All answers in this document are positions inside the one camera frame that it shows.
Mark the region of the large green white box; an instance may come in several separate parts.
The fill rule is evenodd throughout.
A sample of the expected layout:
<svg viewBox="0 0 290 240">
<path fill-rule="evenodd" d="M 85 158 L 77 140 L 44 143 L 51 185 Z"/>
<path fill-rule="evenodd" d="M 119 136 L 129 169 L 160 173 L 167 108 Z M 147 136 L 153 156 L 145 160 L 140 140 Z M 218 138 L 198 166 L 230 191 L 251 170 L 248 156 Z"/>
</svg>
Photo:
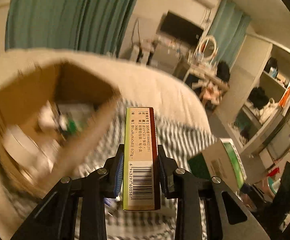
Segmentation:
<svg viewBox="0 0 290 240">
<path fill-rule="evenodd" d="M 215 143 L 188 159 L 197 178 L 221 178 L 233 192 L 239 192 L 247 179 L 240 155 L 230 138 L 219 138 Z"/>
</svg>

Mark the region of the small tan barcode box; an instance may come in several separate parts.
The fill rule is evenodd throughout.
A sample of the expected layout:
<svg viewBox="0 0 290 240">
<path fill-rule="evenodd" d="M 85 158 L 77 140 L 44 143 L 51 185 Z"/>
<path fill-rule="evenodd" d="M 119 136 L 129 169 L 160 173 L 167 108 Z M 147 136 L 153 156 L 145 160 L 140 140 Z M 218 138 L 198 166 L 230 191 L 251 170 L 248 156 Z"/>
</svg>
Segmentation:
<svg viewBox="0 0 290 240">
<path fill-rule="evenodd" d="M 158 146 L 152 107 L 128 107 L 125 121 L 123 210 L 160 209 Z"/>
</svg>

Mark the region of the blue white tissue pack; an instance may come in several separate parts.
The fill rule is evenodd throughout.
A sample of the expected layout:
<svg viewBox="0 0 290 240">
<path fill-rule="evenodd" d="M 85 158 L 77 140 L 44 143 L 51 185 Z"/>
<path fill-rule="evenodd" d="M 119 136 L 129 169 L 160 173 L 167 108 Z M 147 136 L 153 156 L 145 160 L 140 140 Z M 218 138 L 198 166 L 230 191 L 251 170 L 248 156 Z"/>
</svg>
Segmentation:
<svg viewBox="0 0 290 240">
<path fill-rule="evenodd" d="M 121 197 L 117 196 L 116 198 L 104 198 L 105 212 L 109 216 L 113 216 L 116 211 L 118 211 L 121 204 Z"/>
</svg>

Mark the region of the checkered grey white cloth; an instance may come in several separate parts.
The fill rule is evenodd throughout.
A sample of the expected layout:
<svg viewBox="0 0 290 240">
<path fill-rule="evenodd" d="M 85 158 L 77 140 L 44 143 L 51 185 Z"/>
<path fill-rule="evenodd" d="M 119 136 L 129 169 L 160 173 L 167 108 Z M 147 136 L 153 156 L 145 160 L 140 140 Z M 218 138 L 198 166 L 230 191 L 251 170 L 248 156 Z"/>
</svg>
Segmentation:
<svg viewBox="0 0 290 240">
<path fill-rule="evenodd" d="M 136 103 L 122 100 L 117 104 L 114 119 L 96 149 L 91 150 L 83 162 L 74 169 L 73 177 L 84 178 L 105 161 L 114 157 L 118 146 L 124 143 L 126 111 Z M 188 161 L 216 142 L 212 133 L 197 125 L 183 124 L 155 114 L 158 154 L 173 159 L 177 168 L 190 171 Z M 8 180 L 3 184 L 5 195 L 21 220 L 24 220 L 39 203 L 39 199 L 21 192 Z M 177 199 L 163 194 L 161 208 L 156 211 L 124 211 L 122 203 L 108 207 L 105 212 L 107 239 L 174 239 L 176 230 Z"/>
</svg>

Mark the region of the green snack packet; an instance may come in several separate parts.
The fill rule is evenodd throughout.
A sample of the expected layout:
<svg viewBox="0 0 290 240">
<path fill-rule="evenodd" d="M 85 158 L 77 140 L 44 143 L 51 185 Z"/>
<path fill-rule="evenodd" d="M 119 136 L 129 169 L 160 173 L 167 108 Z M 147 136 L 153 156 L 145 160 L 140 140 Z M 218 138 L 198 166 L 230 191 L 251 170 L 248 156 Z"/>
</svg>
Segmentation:
<svg viewBox="0 0 290 240">
<path fill-rule="evenodd" d="M 78 132 L 78 126 L 75 121 L 72 119 L 68 119 L 66 123 L 66 132 L 69 134 L 75 134 Z"/>
</svg>

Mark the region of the brown cardboard box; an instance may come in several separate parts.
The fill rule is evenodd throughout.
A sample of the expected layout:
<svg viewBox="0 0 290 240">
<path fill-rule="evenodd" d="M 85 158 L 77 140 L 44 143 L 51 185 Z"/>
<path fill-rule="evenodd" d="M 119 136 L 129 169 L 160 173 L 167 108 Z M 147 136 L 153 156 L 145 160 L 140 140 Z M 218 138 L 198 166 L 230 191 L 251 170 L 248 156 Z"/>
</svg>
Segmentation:
<svg viewBox="0 0 290 240">
<path fill-rule="evenodd" d="M 94 150 L 114 118 L 119 89 L 70 62 L 49 63 L 0 86 L 0 164 L 16 189 L 42 198 L 64 176 L 73 174 Z M 78 132 L 66 132 L 68 119 Z M 50 173 L 34 178 L 5 150 L 7 128 L 17 125 L 37 144 L 55 140 L 58 151 Z"/>
</svg>

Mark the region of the wooden dressing table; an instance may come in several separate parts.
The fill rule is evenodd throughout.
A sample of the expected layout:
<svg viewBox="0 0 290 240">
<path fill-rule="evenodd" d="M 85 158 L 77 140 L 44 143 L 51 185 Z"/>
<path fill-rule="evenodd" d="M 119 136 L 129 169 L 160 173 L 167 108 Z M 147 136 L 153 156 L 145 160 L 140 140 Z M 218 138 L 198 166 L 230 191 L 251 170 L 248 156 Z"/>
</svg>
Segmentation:
<svg viewBox="0 0 290 240">
<path fill-rule="evenodd" d="M 222 81 L 216 76 L 215 70 L 208 70 L 207 67 L 202 64 L 197 66 L 188 62 L 183 62 L 182 65 L 186 69 L 186 74 L 183 78 L 184 82 L 189 75 L 198 78 L 198 81 L 193 82 L 190 88 L 193 90 L 201 89 L 198 98 L 202 104 L 205 106 L 209 102 L 214 106 L 218 106 L 222 101 L 222 97 L 229 91 L 228 82 Z"/>
</svg>

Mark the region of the black backpack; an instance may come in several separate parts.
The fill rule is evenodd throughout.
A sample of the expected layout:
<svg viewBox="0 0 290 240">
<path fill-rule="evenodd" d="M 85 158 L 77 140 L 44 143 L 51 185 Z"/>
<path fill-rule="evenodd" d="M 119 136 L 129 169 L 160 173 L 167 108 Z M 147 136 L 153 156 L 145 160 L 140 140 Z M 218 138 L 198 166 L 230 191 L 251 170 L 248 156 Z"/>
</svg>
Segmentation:
<svg viewBox="0 0 290 240">
<path fill-rule="evenodd" d="M 220 61 L 217 64 L 216 77 L 218 77 L 223 82 L 226 83 L 229 82 L 230 80 L 229 66 L 225 61 Z"/>
</svg>

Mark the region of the white shelf cabinet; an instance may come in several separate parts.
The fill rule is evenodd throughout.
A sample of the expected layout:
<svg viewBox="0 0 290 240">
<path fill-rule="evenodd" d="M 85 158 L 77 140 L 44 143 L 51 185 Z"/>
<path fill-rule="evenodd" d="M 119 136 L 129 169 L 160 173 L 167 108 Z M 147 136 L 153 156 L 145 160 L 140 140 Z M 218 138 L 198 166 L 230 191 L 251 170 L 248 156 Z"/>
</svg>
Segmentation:
<svg viewBox="0 0 290 240">
<path fill-rule="evenodd" d="M 216 109 L 241 154 L 258 153 L 290 108 L 290 49 L 247 34 Z"/>
</svg>

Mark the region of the round vanity mirror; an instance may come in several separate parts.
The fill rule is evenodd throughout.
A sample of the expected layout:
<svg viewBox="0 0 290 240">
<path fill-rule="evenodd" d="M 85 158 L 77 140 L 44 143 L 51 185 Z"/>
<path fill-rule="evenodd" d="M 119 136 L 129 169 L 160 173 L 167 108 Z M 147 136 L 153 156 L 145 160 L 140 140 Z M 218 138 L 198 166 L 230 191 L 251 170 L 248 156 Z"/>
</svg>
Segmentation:
<svg viewBox="0 0 290 240">
<path fill-rule="evenodd" d="M 217 54 L 218 47 L 214 36 L 207 35 L 198 44 L 198 59 L 203 61 L 211 61 Z"/>
</svg>

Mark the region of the teal curtain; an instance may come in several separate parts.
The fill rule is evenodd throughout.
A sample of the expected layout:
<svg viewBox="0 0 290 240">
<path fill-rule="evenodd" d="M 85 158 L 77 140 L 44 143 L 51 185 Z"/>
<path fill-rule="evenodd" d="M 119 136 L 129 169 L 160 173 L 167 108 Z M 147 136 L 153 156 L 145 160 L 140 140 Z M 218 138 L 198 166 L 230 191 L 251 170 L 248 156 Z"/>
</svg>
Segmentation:
<svg viewBox="0 0 290 240">
<path fill-rule="evenodd" d="M 5 49 L 118 56 L 137 0 L 11 0 Z"/>
<path fill-rule="evenodd" d="M 218 47 L 214 61 L 224 61 L 229 67 L 232 66 L 250 22 L 251 17 L 235 2 L 221 0 L 208 31 L 208 35 L 215 38 Z"/>
</svg>

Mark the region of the black wall television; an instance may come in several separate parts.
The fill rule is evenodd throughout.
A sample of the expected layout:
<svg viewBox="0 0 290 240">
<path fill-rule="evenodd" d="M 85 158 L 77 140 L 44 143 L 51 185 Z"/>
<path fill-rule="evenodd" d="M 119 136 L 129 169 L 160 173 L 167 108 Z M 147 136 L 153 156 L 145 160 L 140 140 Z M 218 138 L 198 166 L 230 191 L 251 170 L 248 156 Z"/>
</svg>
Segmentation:
<svg viewBox="0 0 290 240">
<path fill-rule="evenodd" d="M 160 25 L 159 32 L 172 36 L 190 47 L 196 47 L 204 30 L 193 22 L 168 11 Z"/>
</svg>

